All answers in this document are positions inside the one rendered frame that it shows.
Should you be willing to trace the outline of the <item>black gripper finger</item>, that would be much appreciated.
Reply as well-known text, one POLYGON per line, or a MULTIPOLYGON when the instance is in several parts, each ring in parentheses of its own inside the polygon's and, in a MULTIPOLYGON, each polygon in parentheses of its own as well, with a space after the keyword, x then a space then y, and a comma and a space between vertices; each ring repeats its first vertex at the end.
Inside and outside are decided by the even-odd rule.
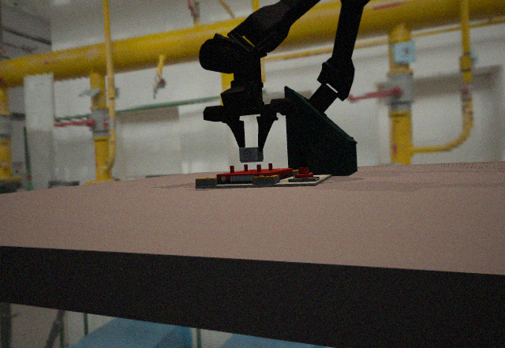
POLYGON ((221 120, 222 123, 226 123, 232 130, 235 139, 238 143, 239 148, 245 148, 245 127, 244 121, 237 119, 225 119, 221 120))
POLYGON ((258 122, 258 148, 259 152, 262 152, 271 126, 274 121, 278 120, 278 118, 271 115, 266 115, 257 116, 256 119, 258 122))

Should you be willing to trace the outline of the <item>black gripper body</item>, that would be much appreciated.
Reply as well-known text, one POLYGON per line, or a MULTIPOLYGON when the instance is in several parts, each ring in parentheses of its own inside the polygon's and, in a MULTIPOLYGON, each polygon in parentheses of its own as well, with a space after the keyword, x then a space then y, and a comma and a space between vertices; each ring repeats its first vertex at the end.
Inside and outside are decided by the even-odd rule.
POLYGON ((240 85, 240 84, 246 84, 247 78, 252 78, 253 80, 255 80, 259 87, 260 101, 258 103, 251 102, 247 107, 243 108, 236 107, 236 108, 230 108, 229 110, 224 110, 224 106, 221 105, 205 107, 203 112, 204 120, 211 122, 221 122, 221 120, 225 119, 240 120, 240 116, 253 115, 253 114, 260 114, 260 116, 271 115, 274 117, 277 117, 276 113, 280 113, 281 115, 297 114, 296 103, 289 98, 272 99, 270 104, 264 104, 262 95, 262 88, 264 87, 264 83, 261 80, 261 75, 254 73, 241 74, 235 76, 234 80, 237 80, 238 85, 240 85))

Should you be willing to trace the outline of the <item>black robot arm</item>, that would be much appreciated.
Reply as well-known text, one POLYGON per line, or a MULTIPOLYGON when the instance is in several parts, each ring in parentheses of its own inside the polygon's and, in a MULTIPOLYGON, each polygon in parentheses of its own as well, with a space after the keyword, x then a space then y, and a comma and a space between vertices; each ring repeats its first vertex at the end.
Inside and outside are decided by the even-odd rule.
MULTIPOLYGON (((290 27, 320 0, 280 0, 264 6, 249 15, 245 21, 224 37, 215 34, 202 44, 199 53, 203 69, 219 73, 261 75, 260 59, 275 50, 288 36, 290 27), (243 38, 254 45, 254 47, 243 38)), ((321 86, 309 98, 304 98, 321 114, 338 97, 345 100, 354 81, 352 54, 357 31, 365 5, 371 0, 340 0, 341 9, 332 56, 322 64, 317 80, 321 86), (333 87, 333 91, 329 84, 333 87), (336 95, 336 96, 335 96, 336 95)), ((224 110, 247 107, 258 103, 260 90, 255 80, 246 84, 230 82, 231 87, 222 92, 224 110)))

